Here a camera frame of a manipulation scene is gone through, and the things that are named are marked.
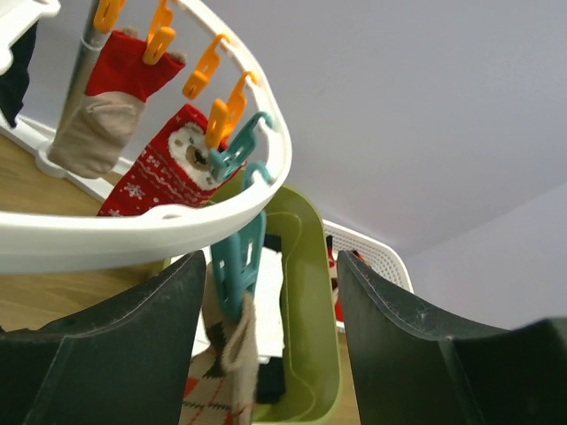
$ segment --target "plastic clip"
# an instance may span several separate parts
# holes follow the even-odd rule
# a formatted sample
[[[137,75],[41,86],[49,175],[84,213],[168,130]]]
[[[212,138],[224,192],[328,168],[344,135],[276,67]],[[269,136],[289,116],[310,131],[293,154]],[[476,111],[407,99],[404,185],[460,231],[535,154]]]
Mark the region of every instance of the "plastic clip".
[[[174,13],[167,6],[167,0],[159,0],[158,9],[153,15],[153,21],[148,32],[147,46],[142,61],[146,65],[156,65],[171,42],[175,39],[175,30],[171,28]]]
[[[248,103],[244,94],[246,77],[256,83],[256,75],[252,71],[244,71],[232,90],[229,101],[226,104],[220,99],[214,101],[205,136],[209,149],[218,149],[221,141],[227,139],[237,127]]]
[[[102,34],[109,33],[116,25],[125,4],[126,0],[100,0],[93,19],[95,29]]]
[[[254,129],[260,119],[264,119],[268,127],[274,126],[274,121],[267,112],[256,112],[238,132],[227,150],[219,152],[211,149],[209,151],[209,172],[217,182],[228,180],[256,149]]]
[[[246,168],[243,190],[252,184],[252,174],[255,171],[259,171],[267,182],[270,181],[266,167],[261,163],[253,163]],[[262,210],[238,232],[211,245],[221,311],[234,321],[240,320],[245,291],[253,295],[256,289],[266,223],[266,212]]]
[[[229,38],[225,34],[218,34],[213,42],[206,48],[205,53],[195,66],[187,82],[183,86],[183,95],[189,99],[196,99],[200,95],[211,78],[221,64],[221,55],[217,53],[216,48],[221,40],[230,43]]]

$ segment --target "beige sock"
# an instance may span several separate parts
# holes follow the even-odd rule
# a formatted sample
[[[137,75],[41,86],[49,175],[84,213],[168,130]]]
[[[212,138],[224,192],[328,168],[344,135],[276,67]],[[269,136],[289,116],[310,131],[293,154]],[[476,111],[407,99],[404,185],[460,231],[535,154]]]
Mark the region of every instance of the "beige sock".
[[[79,106],[53,141],[51,162],[87,179],[113,170],[148,97],[185,66],[183,54],[169,53],[148,66],[142,61],[145,46],[134,28],[111,33]]]
[[[191,361],[179,425],[250,425],[258,377],[253,298],[245,293],[239,323],[224,317],[212,264],[203,322],[211,346]]]

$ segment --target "bear face print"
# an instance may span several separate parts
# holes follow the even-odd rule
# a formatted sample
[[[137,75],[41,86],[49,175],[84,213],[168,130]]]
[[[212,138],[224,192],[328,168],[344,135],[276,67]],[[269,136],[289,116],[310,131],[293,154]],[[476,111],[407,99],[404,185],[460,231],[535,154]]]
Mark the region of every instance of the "bear face print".
[[[209,172],[209,150],[201,127],[189,123],[169,135],[169,154],[183,171],[203,190],[218,188]]]

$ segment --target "black plastic object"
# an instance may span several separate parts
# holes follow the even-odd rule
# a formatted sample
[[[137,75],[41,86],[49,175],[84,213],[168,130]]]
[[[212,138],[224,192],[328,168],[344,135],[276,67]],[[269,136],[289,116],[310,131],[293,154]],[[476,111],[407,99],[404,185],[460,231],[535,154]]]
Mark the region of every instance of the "black plastic object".
[[[177,425],[202,251],[37,331],[0,334],[0,424]]]
[[[345,251],[338,279],[362,425],[567,423],[566,319],[468,321]]]

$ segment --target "red sock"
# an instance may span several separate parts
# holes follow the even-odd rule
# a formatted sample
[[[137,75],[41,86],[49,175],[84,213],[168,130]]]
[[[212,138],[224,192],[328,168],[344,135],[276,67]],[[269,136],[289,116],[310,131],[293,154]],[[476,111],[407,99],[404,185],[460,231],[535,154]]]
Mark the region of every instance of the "red sock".
[[[337,261],[335,261],[335,257],[333,256],[333,236],[328,235],[326,242],[327,258],[329,259],[330,286],[333,289],[333,301],[335,302],[335,316],[338,321],[345,321],[343,317],[343,307],[340,304],[340,299],[338,299]]]
[[[146,65],[146,42],[134,30],[126,31],[110,34],[78,109],[48,154],[51,162],[86,179],[112,171],[136,132],[148,97],[185,66],[179,53],[164,53],[156,65]]]
[[[157,64],[146,65],[142,61],[146,45],[135,31],[112,31],[92,70],[85,96],[119,91],[145,102],[185,67],[184,58],[168,52]]]
[[[98,216],[141,215],[165,204],[200,207],[223,183],[208,170],[207,118],[186,104],[124,174]]]

